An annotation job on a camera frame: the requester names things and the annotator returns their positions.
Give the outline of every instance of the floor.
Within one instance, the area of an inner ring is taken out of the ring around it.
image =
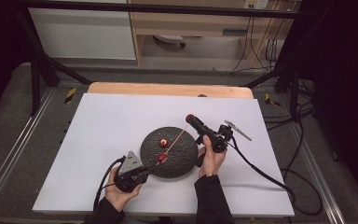
[[[152,83],[181,83],[238,86],[267,73],[268,69],[249,69],[245,60],[241,60],[241,48],[235,38],[184,37],[185,48],[162,43],[152,36],[145,42],[144,60],[141,65],[118,62],[79,63],[71,61],[71,66],[79,74],[98,81],[116,82],[152,82]],[[260,58],[266,68],[269,61]],[[60,74],[62,83],[59,88],[46,88],[51,92],[51,100],[46,105],[44,114],[38,124],[29,132],[20,145],[21,154],[13,154],[16,144],[27,122],[32,121],[30,73],[27,65],[21,66],[13,73],[13,78],[0,102],[0,168],[7,158],[12,164],[7,173],[0,175],[0,223],[79,223],[83,216],[45,216],[32,211],[38,189],[43,185],[49,167],[54,161],[65,137],[70,121],[76,112],[82,92],[87,86],[75,83],[71,78]],[[265,121],[281,120],[287,115],[287,94],[276,94],[272,78],[261,86],[253,89],[255,98],[259,100]],[[311,85],[302,83],[303,87]],[[77,87],[71,104],[64,104],[68,91]],[[300,103],[305,104],[308,97],[300,97]],[[266,123],[268,128],[274,123]],[[358,186],[351,177],[345,164],[334,161],[324,132],[318,124],[317,117],[309,115],[303,119],[304,142],[303,150],[307,148],[314,156],[318,168],[324,175],[324,181],[331,190],[341,220],[332,220],[331,211],[323,210],[317,216],[307,216],[296,210],[296,216],[289,218],[249,217],[238,218],[237,223],[358,223]],[[298,145],[298,125],[288,123],[280,128],[268,131],[277,161],[280,167],[286,167],[296,152]],[[293,169],[307,180],[312,179],[312,167],[308,166],[307,153],[301,152],[293,164]],[[299,203],[298,207],[307,211],[318,208],[318,198],[304,181],[289,175],[287,186],[295,189]]]

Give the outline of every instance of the left hand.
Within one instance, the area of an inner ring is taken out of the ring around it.
[[[115,183],[114,178],[115,178],[116,170],[117,167],[113,168],[110,171],[107,185],[111,185]],[[141,186],[142,185],[138,185],[132,192],[127,193],[121,191],[115,185],[112,185],[105,188],[105,198],[118,210],[118,212],[121,212],[131,198],[138,196]]]

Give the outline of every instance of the hand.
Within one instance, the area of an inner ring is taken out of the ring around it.
[[[105,198],[118,210],[118,212],[121,212],[126,206],[127,202],[139,194],[139,190],[142,185],[138,185],[131,193],[121,191],[114,185],[116,170],[117,167],[110,171],[107,185],[111,186],[105,188]]]
[[[205,154],[205,158],[203,160],[202,166],[200,167],[199,177],[204,175],[217,175],[220,165],[226,158],[227,150],[225,149],[223,152],[214,153],[212,150],[211,139],[209,139],[207,135],[203,136],[203,144],[205,147],[200,149],[199,156]]]

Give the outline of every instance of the small red object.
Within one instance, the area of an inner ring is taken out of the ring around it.
[[[158,155],[158,162],[159,163],[164,163],[167,160],[167,154],[165,153],[161,153]]]
[[[163,139],[161,139],[161,140],[159,141],[159,145],[160,145],[161,147],[167,147],[167,146],[168,146],[168,141],[163,138]]]

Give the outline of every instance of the gray carpet floor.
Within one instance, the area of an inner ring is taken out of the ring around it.
[[[98,69],[83,67],[74,68],[74,70],[84,77],[97,81],[227,86],[245,84],[260,76],[260,73],[251,72],[231,75],[227,71],[223,71],[223,68],[222,71],[212,68],[198,71],[179,71],[156,70],[147,68],[146,65],[133,69],[123,67]],[[84,218],[83,216],[47,216],[32,211],[37,197],[37,190],[43,185],[48,170],[60,149],[60,142],[65,137],[65,130],[70,125],[68,121],[72,119],[82,94],[88,88],[87,86],[76,85],[77,91],[72,102],[64,104],[66,95],[74,83],[66,75],[61,74],[60,77],[63,84],[54,89],[46,112],[22,151],[6,184],[0,191],[0,218],[8,218],[5,219],[7,223],[43,223],[41,220],[58,220],[55,223],[75,223],[72,220],[76,220],[78,223]],[[274,82],[275,79],[272,78],[263,83],[262,86],[253,89],[255,98],[259,100],[265,120],[272,120],[273,118],[271,117],[279,117],[275,120],[282,120],[285,119],[283,116],[287,116],[282,106],[266,104],[265,102],[266,93],[270,95],[270,99],[274,102],[282,103],[280,102],[282,98],[288,99],[287,94],[289,92],[282,94],[274,92],[272,88]],[[5,161],[7,154],[30,118],[32,102],[30,83],[29,67],[20,66],[13,73],[13,78],[0,102],[0,166]],[[300,98],[302,104],[307,101],[308,99],[305,97]],[[318,118],[307,116],[302,119],[302,123],[304,126],[304,139],[320,166],[342,215],[347,223],[358,223],[358,186],[351,176],[351,172],[344,163],[333,160],[333,152],[325,139],[325,134]],[[268,134],[277,161],[281,168],[285,168],[293,157],[298,144],[294,129],[290,124],[286,124],[269,131]],[[311,181],[309,170],[301,154],[298,154],[292,169]],[[306,211],[315,211],[318,208],[319,203],[316,194],[304,181],[289,175],[286,184],[295,192],[298,207]],[[292,223],[330,223],[324,210],[317,216],[307,216],[297,210],[295,212],[296,216],[290,220]],[[254,222],[250,218],[238,218],[237,222],[289,223],[289,219],[257,217]]]

